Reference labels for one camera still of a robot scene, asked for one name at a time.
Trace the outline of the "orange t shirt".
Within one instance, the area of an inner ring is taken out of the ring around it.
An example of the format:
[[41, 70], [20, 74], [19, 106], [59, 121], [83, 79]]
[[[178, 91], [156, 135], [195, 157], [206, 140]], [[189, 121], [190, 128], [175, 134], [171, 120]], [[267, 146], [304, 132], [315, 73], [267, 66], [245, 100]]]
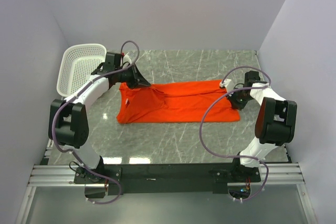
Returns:
[[208, 107], [226, 93], [219, 80], [152, 84], [138, 89], [123, 83], [119, 91], [120, 124], [200, 122]]

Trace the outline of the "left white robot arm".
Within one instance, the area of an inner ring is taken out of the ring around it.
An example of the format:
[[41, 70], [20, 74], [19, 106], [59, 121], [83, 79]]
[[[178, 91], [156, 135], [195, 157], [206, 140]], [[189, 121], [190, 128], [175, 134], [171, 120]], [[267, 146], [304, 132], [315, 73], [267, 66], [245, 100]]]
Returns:
[[86, 176], [93, 183], [104, 179], [105, 170], [102, 157], [87, 142], [87, 113], [117, 83], [130, 89], [150, 87], [129, 55], [109, 52], [77, 91], [64, 100], [55, 99], [50, 106], [49, 137], [60, 152], [71, 153], [87, 169]]

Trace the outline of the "white perforated plastic basket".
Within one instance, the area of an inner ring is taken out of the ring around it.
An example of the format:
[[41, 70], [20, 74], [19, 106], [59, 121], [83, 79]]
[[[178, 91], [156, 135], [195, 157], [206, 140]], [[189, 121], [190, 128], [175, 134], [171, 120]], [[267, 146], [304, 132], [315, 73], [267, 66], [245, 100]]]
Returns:
[[89, 79], [91, 73], [105, 60], [107, 50], [101, 44], [80, 44], [69, 47], [63, 54], [57, 92], [68, 97]]

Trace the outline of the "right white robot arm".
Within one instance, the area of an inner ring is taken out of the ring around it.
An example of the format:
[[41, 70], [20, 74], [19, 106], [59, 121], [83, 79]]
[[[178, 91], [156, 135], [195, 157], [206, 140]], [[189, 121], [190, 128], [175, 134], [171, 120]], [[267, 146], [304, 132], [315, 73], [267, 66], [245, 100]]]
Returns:
[[238, 155], [239, 163], [232, 166], [230, 175], [241, 182], [249, 170], [259, 166], [272, 150], [293, 140], [296, 127], [297, 103], [278, 95], [270, 83], [262, 81], [257, 71], [245, 73], [243, 86], [239, 89], [231, 79], [224, 79], [220, 87], [230, 94], [227, 99], [233, 109], [242, 110], [246, 104], [255, 100], [260, 105], [255, 124], [255, 137], [248, 147]]

